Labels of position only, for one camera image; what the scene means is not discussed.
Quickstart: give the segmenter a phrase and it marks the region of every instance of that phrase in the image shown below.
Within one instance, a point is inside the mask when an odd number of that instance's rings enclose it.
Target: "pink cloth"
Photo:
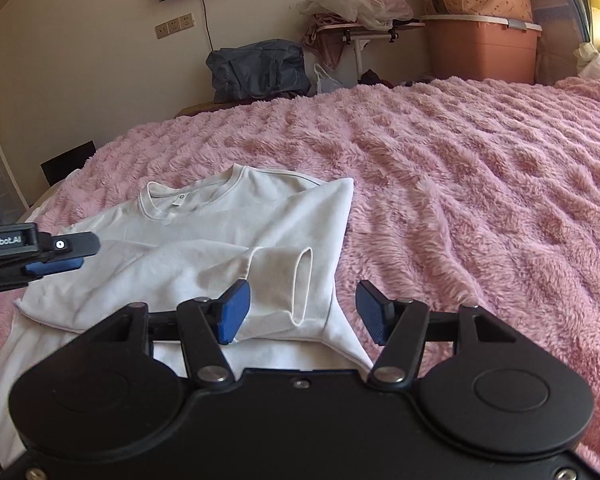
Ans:
[[[589,381],[580,453],[600,468],[600,82],[558,86],[358,86],[138,126],[62,184],[39,224],[56,231],[150,180],[186,186],[234,162],[352,176],[336,284],[367,351],[360,278],[438,310],[475,298]],[[0,295],[3,328],[12,298]],[[445,355],[430,346],[424,367]]]

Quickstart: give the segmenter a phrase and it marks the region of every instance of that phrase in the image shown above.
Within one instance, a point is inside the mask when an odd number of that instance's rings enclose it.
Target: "white cloth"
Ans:
[[[246,278],[250,314],[236,342],[222,348],[236,374],[368,371],[334,290],[352,193],[351,179],[325,183],[235,165],[181,190],[149,183],[138,199],[67,229],[94,231],[102,250],[81,270],[31,285],[18,302],[24,316],[14,318],[0,352],[0,457],[8,463],[22,452],[6,409],[16,378],[132,301],[173,310]],[[154,357],[185,375],[179,345],[156,344]]]

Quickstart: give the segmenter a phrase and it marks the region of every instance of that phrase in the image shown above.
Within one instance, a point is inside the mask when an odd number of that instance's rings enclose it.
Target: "white wall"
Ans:
[[[298,40],[299,1],[206,0],[214,46]],[[155,25],[188,12],[195,28],[156,39]],[[48,187],[45,160],[212,100],[208,52],[200,0],[11,0],[0,12],[0,142],[27,200]],[[428,68],[421,31],[376,41],[365,60],[396,82]],[[338,74],[354,81],[351,52]]]

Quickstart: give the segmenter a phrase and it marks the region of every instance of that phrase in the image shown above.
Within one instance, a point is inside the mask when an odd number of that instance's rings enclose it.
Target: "electrical outlet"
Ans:
[[[166,38],[169,35],[169,26],[166,23],[161,23],[155,27],[155,35],[159,40]]]
[[[180,28],[184,30],[185,28],[191,28],[196,25],[196,20],[193,19],[193,15],[191,13],[186,16],[180,16]]]
[[[169,27],[169,34],[174,34],[174,33],[178,32],[179,30],[182,30],[182,27],[180,27],[180,19],[179,18],[168,21],[167,26]]]

